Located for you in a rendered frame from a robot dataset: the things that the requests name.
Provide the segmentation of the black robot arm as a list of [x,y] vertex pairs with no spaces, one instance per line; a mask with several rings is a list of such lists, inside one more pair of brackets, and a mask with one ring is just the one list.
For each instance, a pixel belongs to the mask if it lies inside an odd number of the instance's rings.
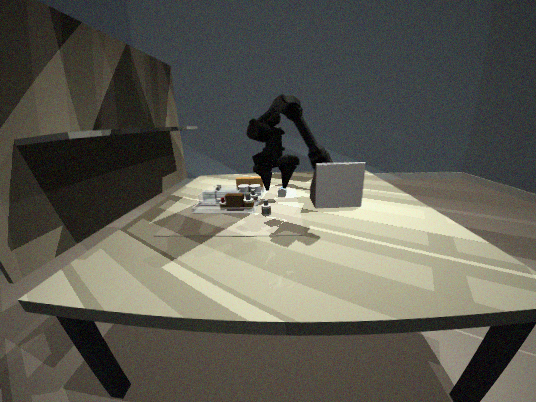
[[[329,153],[324,147],[317,144],[302,116],[301,103],[299,99],[293,95],[279,95],[273,101],[273,104],[268,111],[259,117],[258,120],[251,119],[247,127],[247,137],[265,143],[265,145],[270,143],[282,144],[282,135],[285,134],[285,132],[281,127],[274,127],[281,120],[280,113],[286,115],[288,119],[295,123],[299,133],[309,148],[308,156],[310,157],[314,169],[316,168],[316,163],[333,163]],[[263,148],[263,151],[252,156],[255,165],[261,163],[267,165],[265,162],[272,159],[272,157],[274,161],[277,161],[276,153],[270,146],[266,146]]]

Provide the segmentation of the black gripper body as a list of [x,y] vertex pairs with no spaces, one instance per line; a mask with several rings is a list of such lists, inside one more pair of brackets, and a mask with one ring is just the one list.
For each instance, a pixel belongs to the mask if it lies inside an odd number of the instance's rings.
[[272,157],[272,159],[265,162],[267,163],[267,165],[263,165],[263,163],[254,165],[253,172],[258,172],[258,171],[271,172],[272,168],[278,167],[281,165],[291,165],[291,166],[300,165],[298,156],[289,155],[289,154],[282,156],[282,151],[285,150],[285,147],[283,147],[282,144],[270,143],[270,144],[267,144],[266,146],[270,146],[271,149],[273,148],[274,152],[276,153],[277,161],[274,161]]

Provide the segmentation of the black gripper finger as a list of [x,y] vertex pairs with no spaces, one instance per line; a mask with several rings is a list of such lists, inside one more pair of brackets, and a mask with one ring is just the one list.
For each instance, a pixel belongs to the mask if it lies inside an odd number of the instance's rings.
[[271,177],[272,177],[272,172],[262,172],[262,171],[258,171],[258,172],[255,172],[256,174],[258,174],[262,181],[263,181],[263,184],[265,186],[265,189],[266,191],[269,191],[269,188],[270,188],[270,183],[271,183]]
[[278,168],[281,171],[283,189],[286,189],[286,187],[287,187],[287,185],[289,183],[289,180],[290,180],[295,168],[297,168],[297,166],[281,165],[281,166],[278,166]]

